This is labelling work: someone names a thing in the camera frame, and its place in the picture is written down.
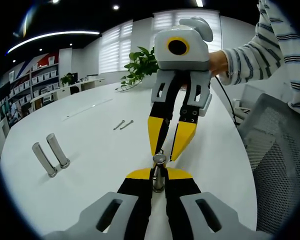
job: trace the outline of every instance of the desk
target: desk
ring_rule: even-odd
[[[32,109],[35,111],[35,101],[39,100],[39,99],[42,99],[44,98],[45,96],[48,96],[48,95],[51,95],[51,94],[54,94],[54,99],[55,100],[58,100],[58,97],[57,97],[57,94],[58,92],[61,92],[61,91],[64,91],[64,90],[67,90],[71,87],[79,87],[80,89],[80,92],[81,91],[84,91],[84,90],[89,90],[89,89],[93,89],[95,87],[98,87],[100,86],[100,83],[101,81],[104,80],[104,78],[96,78],[96,79],[92,79],[92,80],[88,80],[88,81],[81,81],[81,82],[77,82],[75,84],[72,84],[72,85],[68,85],[68,86],[65,86],[65,87],[61,87],[61,88],[58,88],[58,89],[55,89],[55,90],[52,90],[52,91],[49,91],[49,92],[46,92],[46,93],[43,93],[39,96],[36,96],[34,97],[30,103],[32,105]]]
[[[10,128],[9,128],[7,117],[4,117],[0,121],[0,156],[2,154],[4,145],[5,145],[5,141],[6,141],[6,137],[9,133],[9,130],[10,130]]]
[[[107,192],[116,192],[127,174],[152,167],[147,125],[151,90],[137,86],[120,93],[115,91],[118,86],[104,85],[53,102],[10,130],[0,168],[16,206],[40,235],[68,229],[83,209]],[[209,109],[199,118],[194,138],[179,159],[167,166],[191,173],[202,192],[211,192],[235,209],[239,221],[255,230],[257,197],[248,156],[226,108],[213,89],[211,92]],[[175,102],[163,145],[166,155],[170,154],[184,95],[180,91]],[[134,123],[113,130],[122,120]],[[48,177],[31,149],[40,142],[57,166],[46,142],[50,133],[55,133],[71,161],[54,178]],[[164,193],[153,193],[145,239],[172,239]]]

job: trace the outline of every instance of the cable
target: cable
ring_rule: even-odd
[[[230,107],[231,107],[231,110],[232,110],[233,119],[234,119],[234,125],[235,125],[235,127],[237,127],[238,123],[237,123],[237,120],[236,120],[235,111],[234,111],[234,108],[232,107],[232,104],[231,104],[231,101],[230,101],[230,99],[229,99],[229,97],[228,97],[228,94],[226,93],[226,90],[224,89],[224,86],[222,86],[222,83],[220,82],[219,78],[218,78],[217,76],[215,76],[215,79],[216,79],[216,80],[218,81],[218,83],[220,84],[220,86],[221,86],[221,88],[222,88],[222,90],[223,90],[223,92],[224,92],[226,98],[227,98],[228,101],[229,101],[229,104],[230,104]]]

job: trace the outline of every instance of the window blind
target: window blind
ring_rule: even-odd
[[[152,20],[152,39],[150,47],[152,48],[154,46],[155,36],[158,34],[158,32],[167,28],[171,28],[172,26],[179,25],[180,19],[191,17],[203,18],[210,25],[213,33],[213,41],[206,42],[209,52],[220,50],[222,48],[222,39],[219,13],[205,9],[175,10],[154,14],[154,18]]]
[[[130,62],[133,21],[112,28],[102,35],[99,48],[99,74],[125,70]]]

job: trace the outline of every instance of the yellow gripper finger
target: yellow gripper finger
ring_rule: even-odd
[[[185,150],[196,133],[197,124],[179,121],[172,146],[171,160],[175,161]]]

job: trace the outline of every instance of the metal pin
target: metal pin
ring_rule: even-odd
[[[165,168],[167,157],[164,155],[164,151],[161,149],[159,153],[153,156],[153,162],[155,163],[154,173],[152,178],[152,189],[156,193],[161,193],[165,189],[165,178],[162,176],[162,169]]]
[[[120,127],[123,123],[125,122],[125,120],[122,120],[118,126],[116,126],[113,130],[116,130],[118,127]]]
[[[46,141],[48,142],[52,152],[54,153],[56,159],[60,163],[62,169],[66,169],[70,165],[70,160],[66,158],[64,152],[62,151],[56,136],[54,133],[50,133],[46,136]]]
[[[126,125],[124,125],[123,127],[121,127],[120,128],[120,130],[122,130],[122,129],[124,129],[124,128],[126,128],[126,127],[128,127],[130,124],[132,124],[134,121],[133,120],[131,120],[130,122],[128,122]]]
[[[50,178],[53,178],[55,175],[57,175],[58,173],[57,169],[53,167],[52,164],[49,162],[44,151],[42,151],[39,142],[33,144],[32,151],[34,152],[35,156],[38,158],[39,162],[44,167],[45,171],[48,173],[48,176]]]

